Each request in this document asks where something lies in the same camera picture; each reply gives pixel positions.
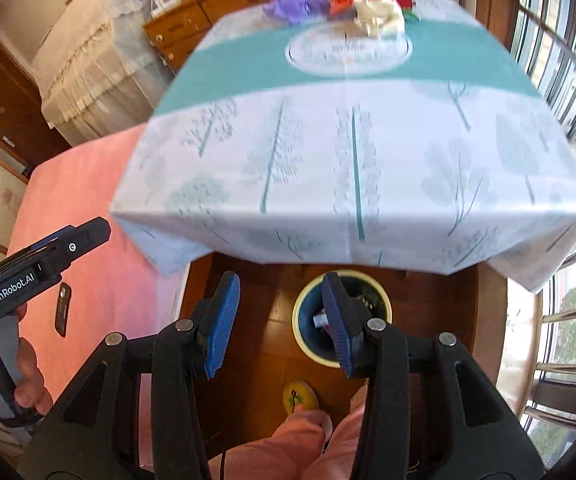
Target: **flower pot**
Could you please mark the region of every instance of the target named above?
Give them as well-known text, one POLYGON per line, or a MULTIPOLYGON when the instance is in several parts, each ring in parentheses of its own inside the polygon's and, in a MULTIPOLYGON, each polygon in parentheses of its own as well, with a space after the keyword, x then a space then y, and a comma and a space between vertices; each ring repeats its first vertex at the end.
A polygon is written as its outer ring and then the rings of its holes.
MULTIPOLYGON (((392 322, 390 300, 383 287, 373 278, 357 270, 335 271, 352 298, 363 298, 373 317, 392 322)), ((292 311, 292 332, 302 351, 313 361, 330 368, 339 368, 332 338, 324 329, 316 328, 312 317, 323 309, 321 282, 317 276, 299 294, 292 311)))

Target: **leg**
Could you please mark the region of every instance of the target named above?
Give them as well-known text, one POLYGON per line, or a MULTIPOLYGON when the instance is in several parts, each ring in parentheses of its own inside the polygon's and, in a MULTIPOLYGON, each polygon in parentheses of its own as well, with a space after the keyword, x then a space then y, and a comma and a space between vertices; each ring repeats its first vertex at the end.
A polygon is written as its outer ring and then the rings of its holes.
MULTIPOLYGON (((307 401, 307 393, 302 395, 307 401)), ((321 455, 331 433, 332 423, 327 413, 295 410, 273 436, 228 450, 224 478, 299 480, 303 471, 321 455)), ((217 455, 208 462, 213 480, 220 478, 221 461, 222 456, 217 455)))
POLYGON ((354 456, 366 407, 365 384, 350 401, 350 412, 333 433, 326 452, 315 460, 303 474, 303 480, 348 480, 353 469, 354 456))

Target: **yellow slipper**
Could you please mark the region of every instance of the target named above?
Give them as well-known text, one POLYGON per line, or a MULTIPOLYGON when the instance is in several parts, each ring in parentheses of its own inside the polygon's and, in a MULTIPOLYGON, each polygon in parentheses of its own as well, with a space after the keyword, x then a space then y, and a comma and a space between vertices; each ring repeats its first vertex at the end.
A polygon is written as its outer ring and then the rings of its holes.
POLYGON ((291 381, 286 384, 282 400, 288 415, 319 409, 317 396, 306 381, 291 381))

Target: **finger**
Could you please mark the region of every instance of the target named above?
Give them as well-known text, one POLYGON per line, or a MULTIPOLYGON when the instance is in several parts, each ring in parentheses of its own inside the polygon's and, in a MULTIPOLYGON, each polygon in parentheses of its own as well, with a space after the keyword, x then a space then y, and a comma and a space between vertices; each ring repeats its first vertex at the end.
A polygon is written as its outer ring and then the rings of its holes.
POLYGON ((27 312, 28 312, 28 304, 27 303, 24 303, 23 305, 18 306, 15 309, 15 314, 17 314, 17 319, 20 321, 26 317, 27 312))
POLYGON ((15 389, 15 400, 22 408, 34 406, 44 394, 44 375, 35 369, 32 377, 25 378, 15 389))
POLYGON ((37 354, 33 346, 23 337, 19 338, 19 350, 17 351, 17 367, 24 377, 31 378, 39 370, 37 369, 37 354))
POLYGON ((42 415, 48 415, 52 408, 52 396, 46 388, 44 388, 41 398, 34 404, 34 408, 42 415))

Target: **white tablecloth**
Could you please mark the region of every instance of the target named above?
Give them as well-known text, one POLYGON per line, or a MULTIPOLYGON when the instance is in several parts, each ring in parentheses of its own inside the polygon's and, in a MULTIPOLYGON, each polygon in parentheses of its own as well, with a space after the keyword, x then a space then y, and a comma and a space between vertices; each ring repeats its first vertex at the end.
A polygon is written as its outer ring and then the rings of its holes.
POLYGON ((256 262, 450 274, 529 289, 576 241, 576 166, 507 51, 452 0, 405 37, 225 16, 162 99, 111 207, 160 270, 256 262))

